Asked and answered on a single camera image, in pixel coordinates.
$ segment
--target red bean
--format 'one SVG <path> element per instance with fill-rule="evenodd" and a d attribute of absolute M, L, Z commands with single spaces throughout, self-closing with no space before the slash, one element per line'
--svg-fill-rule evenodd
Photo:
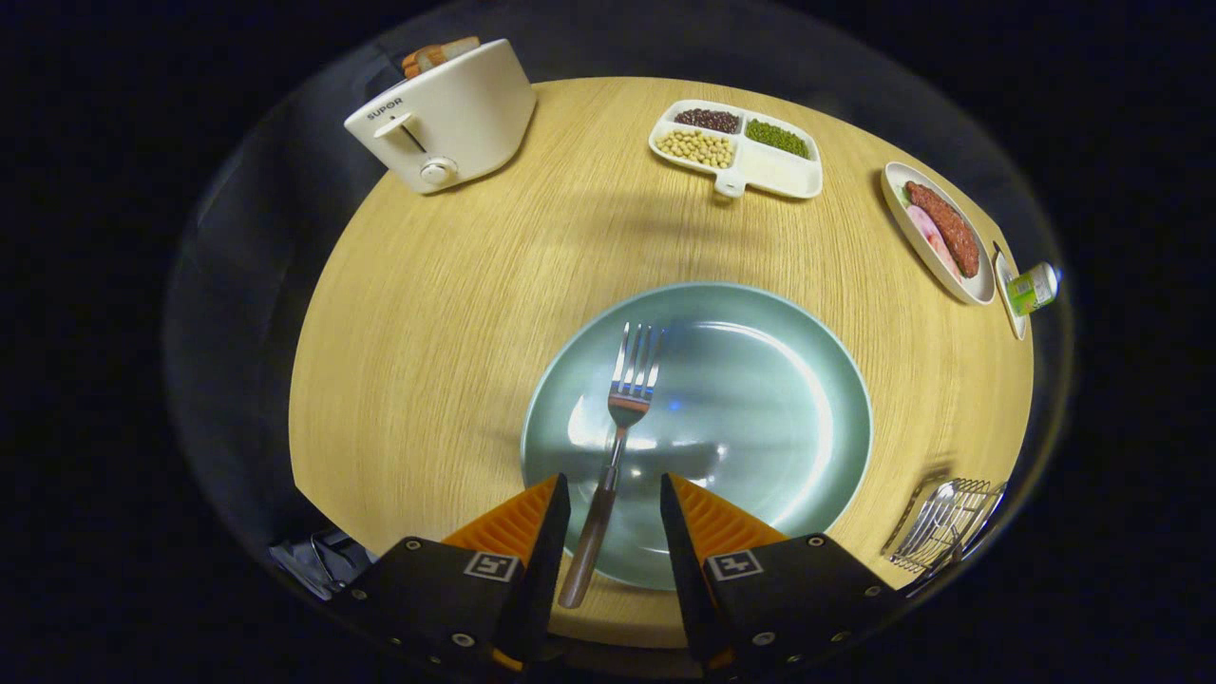
<path fill-rule="evenodd" d="M 739 117 L 714 110 L 686 110 L 676 114 L 676 123 L 708 128 L 721 133 L 738 133 Z"/>

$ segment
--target white toaster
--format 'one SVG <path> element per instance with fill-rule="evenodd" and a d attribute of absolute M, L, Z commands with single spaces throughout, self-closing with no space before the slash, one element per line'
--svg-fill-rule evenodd
<path fill-rule="evenodd" d="M 507 163 L 535 107 L 519 58 L 500 39 L 389 88 L 345 127 L 426 195 Z"/>

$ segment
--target wire rack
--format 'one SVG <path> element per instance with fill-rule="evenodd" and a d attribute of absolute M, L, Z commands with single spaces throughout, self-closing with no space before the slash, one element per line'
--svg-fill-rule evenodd
<path fill-rule="evenodd" d="M 931 576 L 948 562 L 962 559 L 1001 503 L 1004 488 L 1006 484 L 993 488 L 986 480 L 963 478 L 925 488 L 928 495 L 921 495 L 918 488 L 891 536 L 894 540 L 906 531 L 903 540 L 891 551 L 890 561 L 910 572 Z M 916 509 L 918 499 L 923 503 L 917 515 L 907 515 Z"/>

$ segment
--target table surface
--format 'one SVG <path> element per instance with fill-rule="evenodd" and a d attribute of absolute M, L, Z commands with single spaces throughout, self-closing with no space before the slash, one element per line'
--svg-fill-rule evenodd
<path fill-rule="evenodd" d="M 996 241 L 1014 260 L 1000 228 L 907 153 L 799 105 L 651 78 L 534 88 L 536 112 L 502 169 L 432 196 L 388 173 L 350 219 L 295 352 L 289 437 L 300 492 L 376 554 L 406 536 L 441 539 L 522 489 L 528 403 L 578 330 L 654 287 L 733 281 L 801 305 L 856 360 L 873 404 L 871 462 L 827 533 L 889 584 L 911 582 L 880 554 L 908 497 L 942 467 L 1008 478 L 1034 357 L 1031 331 L 1017 340 L 998 299 L 967 305 L 933 277 L 888 211 L 883 167 L 923 170 L 967 213 L 987 258 Z M 658 158 L 647 135 L 683 99 L 806 130 L 823 192 L 798 201 L 748 189 L 728 201 L 713 176 Z M 580 609 L 554 605 L 550 629 L 686 644 L 675 593 L 598 574 Z"/>

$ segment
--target black background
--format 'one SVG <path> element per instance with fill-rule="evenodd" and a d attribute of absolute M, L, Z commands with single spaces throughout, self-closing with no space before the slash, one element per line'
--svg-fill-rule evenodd
<path fill-rule="evenodd" d="M 288 595 L 220 526 L 168 424 L 158 335 L 186 215 L 241 136 L 304 78 L 421 9 L 6 10 L 21 95 L 5 230 L 17 351 L 5 599 L 17 640 L 5 650 L 18 680 L 410 679 Z M 987 127 L 1041 192 L 1085 318 L 1069 436 L 1023 518 L 951 590 L 818 679 L 1210 678 L 1198 629 L 1212 615 L 1199 499 L 1211 445 L 1193 439 L 1211 415 L 1199 380 L 1211 368 L 1200 341 L 1212 228 L 1195 200 L 1204 180 L 1211 195 L 1211 10 L 809 11 Z M 1035 51 L 1049 52 L 1048 72 L 1028 73 Z"/>

